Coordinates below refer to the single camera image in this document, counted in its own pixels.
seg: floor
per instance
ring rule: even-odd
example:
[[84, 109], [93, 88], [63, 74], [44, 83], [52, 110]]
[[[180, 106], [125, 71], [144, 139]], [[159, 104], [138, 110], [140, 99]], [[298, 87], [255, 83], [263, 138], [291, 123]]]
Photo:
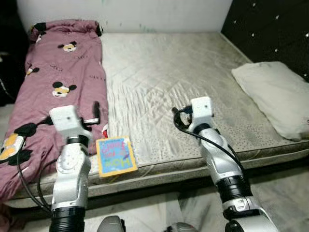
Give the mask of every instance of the floor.
[[[251, 179], [252, 191], [281, 232], [309, 231], [309, 168], [298, 167]], [[167, 193], [88, 210], [85, 232], [95, 232], [103, 218], [118, 215], [127, 232], [162, 232], [187, 222], [200, 232], [223, 232], [226, 220], [215, 187]], [[24, 232], [46, 232], [50, 220], [29, 222]]]

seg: pink blanket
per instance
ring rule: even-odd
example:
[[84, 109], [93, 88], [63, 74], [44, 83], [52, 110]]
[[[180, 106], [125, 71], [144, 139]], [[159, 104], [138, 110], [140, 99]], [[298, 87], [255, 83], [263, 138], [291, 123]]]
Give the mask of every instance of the pink blanket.
[[[23, 133], [15, 130], [27, 123], [38, 123], [54, 107], [75, 105], [84, 119], [93, 118], [94, 101], [100, 103], [101, 123], [92, 126], [95, 141], [102, 138], [108, 123], [105, 72], [101, 66], [101, 32], [95, 21], [64, 20], [39, 23], [32, 29], [26, 71], [9, 122], [0, 155], [0, 203], [10, 199], [21, 187], [16, 153]], [[57, 158], [63, 145], [54, 126], [40, 125], [27, 138], [20, 162], [30, 181], [47, 162]], [[89, 153], [95, 154], [94, 142]]]

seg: colorful book cover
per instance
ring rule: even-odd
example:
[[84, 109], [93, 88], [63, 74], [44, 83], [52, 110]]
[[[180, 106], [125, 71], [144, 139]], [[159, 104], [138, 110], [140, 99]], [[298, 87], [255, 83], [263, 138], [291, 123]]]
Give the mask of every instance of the colorful book cover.
[[101, 177], [128, 173], [138, 169], [128, 137], [98, 139], [96, 143]]

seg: gray mattress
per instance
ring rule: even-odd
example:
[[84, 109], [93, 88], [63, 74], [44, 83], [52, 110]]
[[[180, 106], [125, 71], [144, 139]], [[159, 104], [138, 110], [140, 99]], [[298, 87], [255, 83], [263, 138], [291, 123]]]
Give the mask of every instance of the gray mattress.
[[[221, 34], [117, 33], [104, 34], [102, 43], [109, 136], [130, 137], [139, 169], [99, 178], [97, 156], [92, 156], [89, 197], [208, 176], [196, 140], [172, 123], [171, 108], [196, 97], [212, 98], [214, 124], [245, 168], [309, 154], [308, 141], [295, 143], [280, 137], [238, 86], [231, 69], [248, 60]], [[42, 179], [48, 200], [55, 178], [53, 173]], [[23, 190], [6, 204], [34, 206]]]

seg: studded headboard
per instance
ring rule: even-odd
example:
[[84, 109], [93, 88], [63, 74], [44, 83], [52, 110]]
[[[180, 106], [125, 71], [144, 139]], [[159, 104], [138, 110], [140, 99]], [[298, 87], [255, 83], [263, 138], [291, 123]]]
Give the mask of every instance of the studded headboard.
[[233, 0], [222, 33], [253, 62], [281, 61], [309, 81], [309, 0]]

